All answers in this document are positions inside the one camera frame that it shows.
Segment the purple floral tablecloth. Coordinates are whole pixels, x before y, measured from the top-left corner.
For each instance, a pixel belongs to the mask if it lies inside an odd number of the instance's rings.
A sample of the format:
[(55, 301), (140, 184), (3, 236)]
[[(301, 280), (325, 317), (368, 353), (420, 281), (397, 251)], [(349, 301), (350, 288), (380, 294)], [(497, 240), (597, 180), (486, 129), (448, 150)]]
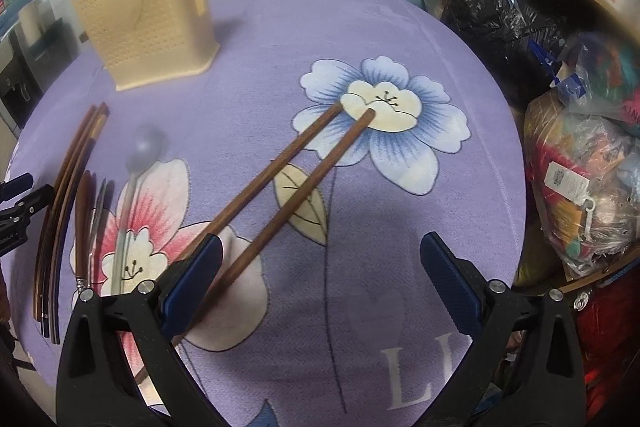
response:
[(374, 121), (184, 337), (179, 355), (235, 426), (409, 426), (469, 347), (419, 259), (436, 232), (511, 282), (524, 239), (521, 142), (476, 55), (405, 0), (209, 0), (203, 75), (117, 91), (81, 53), (32, 113), (9, 175), (52, 182), (91, 105), (110, 110), (88, 167), (114, 186), (93, 285), (110, 291), (126, 161), (163, 131), (137, 183), (125, 291), (155, 279), (325, 110), (343, 110), (220, 234), (239, 258), (368, 108)]

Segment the water dispenser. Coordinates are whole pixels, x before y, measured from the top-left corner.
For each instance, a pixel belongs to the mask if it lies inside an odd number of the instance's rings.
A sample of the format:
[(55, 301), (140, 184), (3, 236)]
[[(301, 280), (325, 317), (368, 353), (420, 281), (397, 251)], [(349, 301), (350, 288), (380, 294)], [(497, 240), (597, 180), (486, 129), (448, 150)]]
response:
[(14, 25), (1, 39), (1, 106), (22, 130), (42, 98), (42, 90), (22, 51)]

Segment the brown wooden chopstick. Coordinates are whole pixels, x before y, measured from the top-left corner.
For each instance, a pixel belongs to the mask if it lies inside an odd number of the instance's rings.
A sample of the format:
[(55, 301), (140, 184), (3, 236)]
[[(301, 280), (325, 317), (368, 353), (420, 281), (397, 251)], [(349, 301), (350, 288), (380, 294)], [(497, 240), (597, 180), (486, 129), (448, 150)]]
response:
[(181, 251), (177, 260), (181, 261), (190, 257), (198, 244), (207, 234), (217, 235), (223, 230), (248, 203), (253, 200), (262, 189), (280, 172), (284, 166), (293, 159), (305, 146), (314, 139), (341, 111), (343, 106), (340, 102), (335, 102), (325, 110), (306, 130), (297, 135), (291, 144), (288, 144), (282, 152), (262, 169), (255, 178), (247, 184), (243, 190), (231, 199), (223, 210), (220, 210), (214, 219)]
[(88, 159), (96, 140), (104, 127), (110, 110), (105, 103), (91, 106), (81, 121), (78, 132), (63, 161), (60, 179), (56, 182), (55, 198), (51, 207), (47, 226), (42, 232), (41, 284), (38, 291), (40, 306), (40, 329), (44, 338), (58, 345), (61, 342), (58, 326), (58, 288), (62, 254), (70, 212), (73, 209), (80, 179), (84, 174)]
[(58, 213), (58, 210), (56, 210), (56, 205), (58, 205), (58, 202), (61, 200), (61, 192), (65, 187), (66, 172), (68, 168), (70, 168), (70, 164), (73, 162), (77, 147), (80, 145), (85, 132), (89, 130), (89, 124), (93, 122), (93, 118), (94, 116), (96, 116), (96, 113), (98, 113), (98, 108), (95, 105), (91, 105), (87, 110), (84, 118), (82, 118), (82, 121), (80, 122), (74, 134), (73, 140), (70, 141), (70, 146), (66, 150), (66, 154), (62, 161), (60, 170), (58, 170), (58, 175), (56, 176), (53, 184), (53, 202), (48, 207), (46, 215), (43, 219), (35, 265), (35, 284), (34, 290), (32, 291), (32, 316), (38, 322), (41, 321), (41, 298), (44, 279), (46, 278), (46, 275), (48, 273), (48, 259), (50, 256), (49, 249), (53, 234), (52, 230), (54, 228), (56, 214)]
[(329, 173), (329, 171), (336, 165), (337, 161), (345, 154), (346, 150), (354, 144), (360, 135), (365, 132), (370, 122), (375, 118), (376, 113), (373, 108), (368, 108), (364, 113), (352, 124), (343, 138), (336, 143), (336, 145), (329, 151), (326, 158), (322, 159), (320, 164), (314, 168), (314, 171), (308, 176), (306, 181), (292, 194), (292, 196), (285, 202), (285, 204), (278, 210), (276, 215), (268, 222), (268, 225), (259, 232), (256, 239), (241, 256), (230, 265), (230, 267), (222, 273), (221, 277), (214, 280), (205, 289), (207, 293), (196, 303), (198, 306), (194, 310), (191, 322), (186, 325), (182, 332), (177, 335), (173, 335), (169, 344), (171, 347), (176, 347), (187, 332), (192, 329), (196, 324), (202, 321), (204, 315), (209, 309), (221, 298), (222, 295), (231, 287), (231, 285), (239, 278), (239, 276), (246, 270), (246, 268), (253, 262), (253, 260), (260, 254), (262, 248), (264, 248), (274, 236), (283, 228), (288, 219), (290, 219), (296, 210), (303, 205), (305, 200), (316, 189), (317, 185), (323, 180), (323, 178)]

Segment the black plastic bag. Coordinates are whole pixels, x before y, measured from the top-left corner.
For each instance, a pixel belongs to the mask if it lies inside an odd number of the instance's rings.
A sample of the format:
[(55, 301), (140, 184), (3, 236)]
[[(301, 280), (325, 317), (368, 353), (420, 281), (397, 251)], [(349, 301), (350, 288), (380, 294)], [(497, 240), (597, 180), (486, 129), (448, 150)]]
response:
[(565, 20), (530, 0), (446, 0), (440, 20), (471, 48), (517, 108), (549, 89), (551, 75), (536, 52), (557, 58), (568, 38)]

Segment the grey plastic spoon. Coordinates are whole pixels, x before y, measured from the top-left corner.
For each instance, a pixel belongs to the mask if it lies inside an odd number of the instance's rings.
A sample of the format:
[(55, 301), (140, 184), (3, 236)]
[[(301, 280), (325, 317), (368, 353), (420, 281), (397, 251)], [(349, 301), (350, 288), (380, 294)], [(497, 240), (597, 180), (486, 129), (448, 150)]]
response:
[(134, 149), (127, 158), (126, 168), (129, 174), (125, 188), (124, 202), (118, 225), (116, 246), (114, 252), (111, 294), (118, 295), (122, 292), (122, 274), (124, 274), (125, 247), (127, 244), (128, 223), (134, 196), (136, 196), (137, 183), (157, 158), (160, 157), (164, 143), (163, 131), (154, 126), (141, 127), (134, 138)]

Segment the wooden handled metal spoon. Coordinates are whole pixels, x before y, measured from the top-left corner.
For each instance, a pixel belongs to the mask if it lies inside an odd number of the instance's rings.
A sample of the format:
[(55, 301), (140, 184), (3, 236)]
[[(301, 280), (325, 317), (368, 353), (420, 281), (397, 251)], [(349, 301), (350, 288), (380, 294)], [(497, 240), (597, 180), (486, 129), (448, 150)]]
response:
[(86, 170), (78, 185), (75, 202), (75, 275), (78, 293), (87, 287), (92, 208), (96, 195), (93, 175)]

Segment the clear bag of colourful items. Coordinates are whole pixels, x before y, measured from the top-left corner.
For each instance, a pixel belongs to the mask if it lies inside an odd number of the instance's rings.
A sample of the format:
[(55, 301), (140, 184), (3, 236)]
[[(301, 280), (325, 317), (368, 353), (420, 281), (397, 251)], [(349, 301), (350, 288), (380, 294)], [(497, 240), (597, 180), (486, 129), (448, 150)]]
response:
[(527, 49), (549, 88), (525, 112), (526, 176), (544, 236), (585, 277), (639, 237), (639, 50), (596, 32)]

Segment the cream plastic cutlery holder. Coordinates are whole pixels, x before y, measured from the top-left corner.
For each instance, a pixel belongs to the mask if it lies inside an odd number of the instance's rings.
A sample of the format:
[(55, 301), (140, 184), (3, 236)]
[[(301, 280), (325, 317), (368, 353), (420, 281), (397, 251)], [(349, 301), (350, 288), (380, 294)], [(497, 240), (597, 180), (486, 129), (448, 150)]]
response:
[(219, 50), (208, 0), (72, 0), (115, 89), (200, 75)]

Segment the black chopstick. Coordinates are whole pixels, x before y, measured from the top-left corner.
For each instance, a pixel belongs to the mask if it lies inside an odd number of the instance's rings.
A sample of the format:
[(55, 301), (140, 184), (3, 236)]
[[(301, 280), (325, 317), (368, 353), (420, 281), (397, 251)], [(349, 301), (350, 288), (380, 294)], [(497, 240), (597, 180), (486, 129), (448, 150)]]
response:
[(93, 147), (96, 145), (96, 140), (99, 138), (107, 118), (106, 108), (103, 107), (98, 110), (98, 113), (96, 113), (96, 116), (93, 118), (93, 122), (89, 124), (89, 130), (85, 132), (75, 159), (70, 164), (70, 175), (68, 176), (62, 193), (63, 198), (60, 205), (60, 212), (58, 213), (58, 224), (55, 228), (52, 271), (49, 277), (48, 303), (46, 309), (48, 312), (47, 323), (49, 326), (50, 340), (54, 345), (61, 343), (58, 294), (60, 293), (62, 259), (66, 234), (70, 226), (70, 214), (74, 207), (80, 178), (86, 170)]

